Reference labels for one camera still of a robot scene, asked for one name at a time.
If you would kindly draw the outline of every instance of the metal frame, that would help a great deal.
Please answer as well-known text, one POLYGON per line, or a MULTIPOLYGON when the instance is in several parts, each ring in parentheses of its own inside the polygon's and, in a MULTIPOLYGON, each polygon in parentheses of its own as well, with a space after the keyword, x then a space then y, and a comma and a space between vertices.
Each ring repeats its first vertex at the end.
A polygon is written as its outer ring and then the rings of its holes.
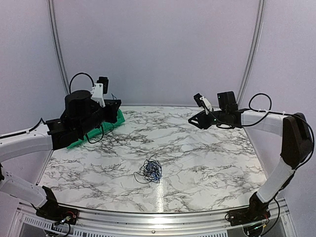
MULTIPOLYGON (((286 202, 284 199, 279 199, 278 201, 281 210, 281 220, 284 229, 286 229, 287 236, 296 237, 289 218, 286 202)), ((77 224, 72 226, 70 237, 93 236, 91 234, 95 234, 95 236, 99 235, 99 237, 202 237, 211 236, 214 233, 220 236, 220 233, 226 233, 230 229, 241 228, 241 226, 231 227, 229 222, 225 220, 225 215, 230 209, 191 213, 150 214, 93 210, 82 207, 76 208, 79 209, 79 217, 77 224)), ((270 219, 273 222, 278 214, 277 204, 272 202, 269 208, 272 215, 270 219)), ((35 210, 30 204, 20 202, 9 232, 9 237, 19 236, 23 223, 49 230, 52 221, 36 216, 35 210)))
POLYGON ((44 174, 44 172, 45 172, 45 169, 46 169, 46 167, 47 167, 47 165, 48 165, 48 162, 49 162, 49 160, 50 160, 50 158, 51 158, 51 155, 53 154, 53 150, 51 150, 51 151, 48 151, 47 153, 46 153, 46 156, 45 156, 45 158, 44 158, 44 161, 43 161, 43 165, 41 166, 41 168, 40 168, 40 170, 39 170, 39 174, 37 175, 37 177, 36 177, 36 179, 35 179, 35 182, 33 182, 33 183, 35 183, 36 185, 38 185, 39 183, 40 183, 40 179, 42 178, 42 176, 43 176, 43 174, 44 174))
POLYGON ((69 92, 69 81, 65 69, 65 64, 61 52, 58 31, 57 31, 57 24, 56 24, 56 15, 55 15, 55 5, 54 0, 47 0, 48 4, 48 13, 49 13, 49 21, 50 21, 50 28, 52 31, 53 41, 54 41, 54 48, 57 57, 57 63, 60 71, 60 76, 64 85, 64 89, 66 94, 70 94, 69 92))
POLYGON ((246 90, 246 87, 247 87, 247 84, 249 81, 249 77, 250 77, 253 61, 255 58, 255 54, 256 54, 257 49, 258 49, 262 25, 263 25, 265 5, 266 5, 265 0, 259 0, 257 20, 256 20, 255 30, 253 33, 253 38, 252 38, 251 48, 250 48, 250 52, 249 52, 249 56, 248 56, 248 61, 246 64, 246 68, 245 68, 243 77, 242 77, 239 91, 237 93, 237 103, 238 104, 241 104, 241 101, 242 101, 243 96, 245 94, 245 90, 246 90))

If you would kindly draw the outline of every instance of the mounting plate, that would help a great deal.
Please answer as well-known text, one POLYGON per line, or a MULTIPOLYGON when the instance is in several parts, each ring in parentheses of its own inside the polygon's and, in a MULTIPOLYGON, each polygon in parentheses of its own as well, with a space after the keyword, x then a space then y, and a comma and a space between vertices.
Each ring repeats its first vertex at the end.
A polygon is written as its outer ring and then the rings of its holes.
POLYGON ((251 218, 249 214, 249 207, 231 210, 227 212, 225 219, 230 222, 231 226, 245 225, 255 221, 265 220, 266 217, 270 218, 270 211, 265 210, 262 215, 251 218))

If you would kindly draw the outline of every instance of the marble tabletop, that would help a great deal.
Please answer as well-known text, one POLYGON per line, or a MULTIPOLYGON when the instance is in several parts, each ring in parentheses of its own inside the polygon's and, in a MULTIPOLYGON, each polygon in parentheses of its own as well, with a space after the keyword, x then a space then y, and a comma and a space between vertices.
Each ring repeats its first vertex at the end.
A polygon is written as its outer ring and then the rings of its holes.
POLYGON ((199 108, 121 110, 125 123, 101 142, 55 151, 39 185, 51 187, 61 203, 175 213, 247 205, 266 180, 243 129, 200 130, 188 123, 199 108), (133 173, 150 157, 161 163, 162 179, 137 183, 133 173))

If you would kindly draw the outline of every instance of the black bracket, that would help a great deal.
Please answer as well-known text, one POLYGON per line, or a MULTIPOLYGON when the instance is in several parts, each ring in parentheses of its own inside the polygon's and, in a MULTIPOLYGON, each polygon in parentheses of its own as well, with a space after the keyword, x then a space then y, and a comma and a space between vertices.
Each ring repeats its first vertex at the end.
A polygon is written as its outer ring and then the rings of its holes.
POLYGON ((262 223, 259 223, 259 224, 253 225, 251 227, 248 227, 248 226, 244 227, 243 232, 248 237, 258 237, 261 235, 263 229, 264 229, 264 227, 263 227, 262 223))
MULTIPOLYGON (((222 111, 211 112, 216 118, 222 117, 222 111)), ((199 129, 208 129, 212 125, 218 124, 217 120, 211 115, 206 114, 205 111, 201 111, 198 114, 188 119, 188 122, 199 129)))
POLYGON ((237 226, 266 220, 270 217, 269 202, 262 203, 255 192, 249 200, 249 207, 231 210, 225 219, 230 222, 231 226, 237 226))
POLYGON ((71 220, 68 221, 68 223, 75 225, 78 219, 78 210, 75 208, 60 206, 52 190, 45 186, 42 186, 42 188, 46 192, 47 202, 36 211, 36 215, 55 222, 60 222, 67 216, 71 216, 71 220))

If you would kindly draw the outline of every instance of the vertical metal pole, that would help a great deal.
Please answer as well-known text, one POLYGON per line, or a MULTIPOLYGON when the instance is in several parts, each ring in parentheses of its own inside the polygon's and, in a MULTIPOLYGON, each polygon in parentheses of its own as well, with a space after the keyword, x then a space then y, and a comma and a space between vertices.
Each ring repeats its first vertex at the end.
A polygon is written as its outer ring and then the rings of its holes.
POLYGON ((48 4, 50 27, 52 31, 54 47, 55 47, 55 52, 56 52, 56 57, 57 57, 57 63, 58 63, 58 67, 59 67, 59 71, 60 71, 60 75, 61 75, 61 79, 64 85, 65 92, 66 94, 69 94, 69 82, 68 82, 68 77, 67 77, 67 73, 65 69, 63 56, 61 53, 61 47, 60 47, 58 32, 57 32, 54 1, 47 0, 47 4, 48 4))
POLYGON ((258 4, 258 13, 257 13, 257 20, 256 20, 256 25, 255 25, 255 30, 253 33, 253 38, 252 38, 252 44, 250 48, 250 53, 248 56, 248 61, 247 65, 242 77, 241 85, 237 94, 237 103, 240 104, 243 96, 245 94, 245 90, 249 81, 251 69, 252 69, 252 64, 255 58, 255 54, 259 45, 259 39, 260 39, 260 33, 262 29, 262 24, 263 24, 263 16, 264 16, 264 11, 265 11, 265 0, 259 0, 258 4))

